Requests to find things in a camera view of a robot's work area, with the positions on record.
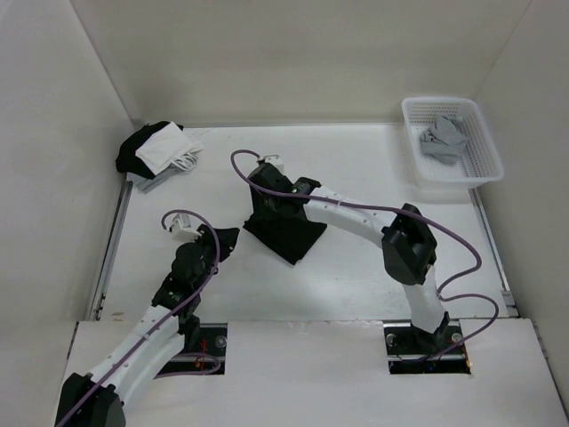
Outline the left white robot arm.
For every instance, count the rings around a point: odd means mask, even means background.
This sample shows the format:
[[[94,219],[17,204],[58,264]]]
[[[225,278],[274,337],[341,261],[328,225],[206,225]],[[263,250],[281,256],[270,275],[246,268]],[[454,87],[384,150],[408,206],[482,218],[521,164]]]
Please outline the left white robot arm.
[[[238,236],[238,228],[203,224],[178,247],[170,272],[127,337],[88,373],[73,373],[64,381],[56,426],[126,425],[127,408],[142,389],[174,356],[198,347],[200,294]]]

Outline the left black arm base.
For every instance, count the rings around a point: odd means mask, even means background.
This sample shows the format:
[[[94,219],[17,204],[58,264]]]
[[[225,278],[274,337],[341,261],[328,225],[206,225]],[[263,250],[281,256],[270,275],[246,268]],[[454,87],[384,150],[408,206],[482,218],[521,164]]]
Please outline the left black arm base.
[[[224,375],[227,349],[228,325],[202,324],[197,337],[186,343],[156,377]]]

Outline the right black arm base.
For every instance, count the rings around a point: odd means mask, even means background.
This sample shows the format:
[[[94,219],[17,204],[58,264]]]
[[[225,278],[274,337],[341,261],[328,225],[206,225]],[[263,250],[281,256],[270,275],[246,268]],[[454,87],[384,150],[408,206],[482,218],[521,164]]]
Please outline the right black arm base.
[[[435,341],[416,332],[409,322],[383,325],[388,369],[392,375],[470,374],[469,357],[464,346],[445,354],[440,352],[462,339],[458,321],[451,321]]]

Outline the folded grey tank top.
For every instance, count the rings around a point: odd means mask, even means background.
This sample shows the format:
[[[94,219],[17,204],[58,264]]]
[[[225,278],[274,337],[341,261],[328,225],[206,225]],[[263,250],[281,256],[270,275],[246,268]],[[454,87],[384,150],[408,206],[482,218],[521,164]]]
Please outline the folded grey tank top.
[[[174,165],[170,165],[161,173],[156,175],[153,179],[143,178],[135,173],[127,173],[126,180],[131,182],[132,185],[143,194],[148,194],[157,186],[163,184],[165,181],[180,173],[180,169]]]

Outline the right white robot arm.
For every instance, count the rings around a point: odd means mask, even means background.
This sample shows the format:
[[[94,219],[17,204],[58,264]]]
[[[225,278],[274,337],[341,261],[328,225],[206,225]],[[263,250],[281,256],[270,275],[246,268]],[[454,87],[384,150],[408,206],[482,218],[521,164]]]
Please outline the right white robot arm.
[[[448,314],[436,296],[437,242],[410,204],[390,220],[357,207],[319,181],[290,181],[262,162],[248,176],[252,215],[244,228],[290,264],[301,260],[328,226],[359,236],[382,251],[387,274],[403,286],[411,309],[414,345],[430,352],[445,340]]]

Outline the black tank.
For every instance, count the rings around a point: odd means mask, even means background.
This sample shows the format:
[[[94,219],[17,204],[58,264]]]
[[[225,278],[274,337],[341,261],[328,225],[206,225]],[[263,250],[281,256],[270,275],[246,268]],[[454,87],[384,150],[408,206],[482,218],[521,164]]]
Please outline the black tank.
[[[297,198],[277,197],[250,188],[252,214],[244,229],[291,265],[300,261],[327,229],[310,221]]]
[[[116,169],[119,173],[134,173],[142,178],[153,180],[156,174],[136,156],[136,150],[141,147],[154,133],[169,125],[160,121],[152,125],[144,125],[140,130],[129,136],[120,146],[116,158]]]

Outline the white plastic basket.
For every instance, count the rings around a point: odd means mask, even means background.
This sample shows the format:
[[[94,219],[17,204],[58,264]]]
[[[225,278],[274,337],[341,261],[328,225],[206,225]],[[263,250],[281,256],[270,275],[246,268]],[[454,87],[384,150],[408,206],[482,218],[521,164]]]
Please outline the white plastic basket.
[[[411,165],[418,186],[425,190],[475,189],[504,176],[499,153],[478,105],[466,98],[410,97],[401,102]],[[438,116],[457,119],[467,144],[454,165],[422,152],[421,136]]]

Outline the folded black tank top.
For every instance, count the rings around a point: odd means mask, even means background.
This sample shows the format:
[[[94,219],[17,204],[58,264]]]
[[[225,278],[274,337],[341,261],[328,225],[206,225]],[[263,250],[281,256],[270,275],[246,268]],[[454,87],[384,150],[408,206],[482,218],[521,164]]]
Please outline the folded black tank top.
[[[136,156],[136,150],[141,147],[154,133],[169,125],[160,121],[152,125],[144,125],[140,130],[129,136],[120,146],[116,158],[116,169],[119,173],[134,173],[142,178],[153,180],[156,174]]]

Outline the folded white tank top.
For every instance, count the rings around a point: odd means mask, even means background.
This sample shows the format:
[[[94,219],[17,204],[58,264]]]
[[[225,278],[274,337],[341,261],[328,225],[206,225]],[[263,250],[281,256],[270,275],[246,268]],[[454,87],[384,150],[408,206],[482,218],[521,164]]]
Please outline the folded white tank top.
[[[154,174],[169,167],[187,173],[197,164],[197,154],[203,149],[201,141],[189,138],[174,122],[153,133],[135,151],[135,156]]]

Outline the grey tank top in basket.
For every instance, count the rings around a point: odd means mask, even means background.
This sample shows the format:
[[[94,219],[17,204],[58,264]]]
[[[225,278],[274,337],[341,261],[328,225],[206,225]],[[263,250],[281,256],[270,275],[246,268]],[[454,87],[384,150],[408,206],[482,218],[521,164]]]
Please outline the grey tank top in basket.
[[[460,130],[462,122],[462,117],[436,116],[435,122],[421,134],[421,153],[444,165],[456,165],[469,141]]]

